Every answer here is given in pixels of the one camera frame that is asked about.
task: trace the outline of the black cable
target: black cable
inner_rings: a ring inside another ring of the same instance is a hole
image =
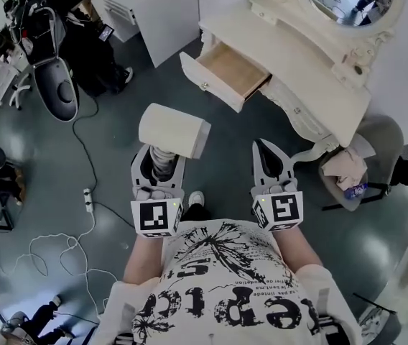
[[[94,321],[88,320],[88,319],[83,318],[83,317],[80,317],[80,316],[75,316],[74,314],[69,314],[69,313],[59,313],[59,312],[54,312],[54,313],[55,313],[55,314],[58,314],[59,316],[71,316],[71,317],[75,317],[75,318],[78,318],[78,319],[80,319],[80,320],[82,320],[82,321],[86,321],[86,322],[89,322],[89,323],[94,323],[95,325],[98,325],[98,323],[97,323],[97,322],[94,322]]]
[[[104,205],[103,203],[100,202],[93,202],[93,204],[98,204],[102,207],[105,207],[107,210],[113,212],[115,215],[117,215],[121,220],[123,220],[126,224],[128,224],[131,228],[133,228],[135,230],[135,226],[132,225],[129,221],[127,221],[124,217],[122,217],[119,213],[117,213],[115,210],[113,210],[112,208]]]
[[[93,118],[95,115],[98,114],[98,103],[97,103],[97,101],[96,101],[94,98],[92,98],[92,100],[94,101],[94,104],[96,105],[96,112],[94,112],[94,114],[92,114],[92,115],[85,115],[85,116],[82,116],[82,117],[76,119],[76,120],[73,122],[72,131],[73,131],[73,134],[75,135],[76,139],[77,139],[77,140],[81,143],[81,145],[83,146],[84,152],[86,153],[86,156],[88,157],[88,161],[89,161],[89,163],[91,164],[91,169],[92,169],[92,173],[93,173],[93,175],[94,175],[94,180],[95,180],[94,186],[91,188],[91,193],[94,193],[94,190],[97,188],[97,184],[98,184],[98,179],[97,179],[97,175],[96,175],[96,169],[94,168],[94,164],[93,164],[93,162],[92,162],[91,155],[89,154],[89,151],[88,151],[88,149],[86,148],[86,145],[84,144],[83,140],[76,134],[76,131],[75,131],[75,125],[76,125],[76,123],[78,123],[80,120],[90,119],[90,118]]]

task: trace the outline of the jacket sleeve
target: jacket sleeve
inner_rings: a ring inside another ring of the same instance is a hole
[[[126,284],[122,281],[115,282],[90,345],[130,344],[132,342],[132,320],[158,282],[158,277],[141,285]]]
[[[324,315],[332,317],[341,325],[351,345],[362,345],[361,327],[338,289],[332,274],[322,266],[309,264],[300,268],[295,275],[313,305],[316,306],[319,317]],[[321,293],[324,292],[327,293],[325,300],[321,298]]]

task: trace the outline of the white t-shirt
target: white t-shirt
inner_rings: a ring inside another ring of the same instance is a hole
[[[91,345],[321,344],[315,306],[326,289],[326,312],[351,345],[361,331],[323,267],[296,275],[273,236],[248,221],[182,222],[164,241],[161,277],[114,284]]]

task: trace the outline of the vanity table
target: vanity table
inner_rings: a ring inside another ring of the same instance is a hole
[[[293,162],[351,143],[371,100],[364,85],[371,63],[402,8],[394,0],[372,27],[356,28],[337,24],[313,1],[240,1],[200,22],[200,57],[180,53],[184,74],[233,110],[255,91],[281,107],[315,143]]]

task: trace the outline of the white marker cube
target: white marker cube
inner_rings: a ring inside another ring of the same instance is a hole
[[[175,236],[182,217],[180,198],[132,201],[135,230],[145,238]]]
[[[255,197],[252,208],[262,229],[291,229],[303,221],[303,193],[260,194]]]

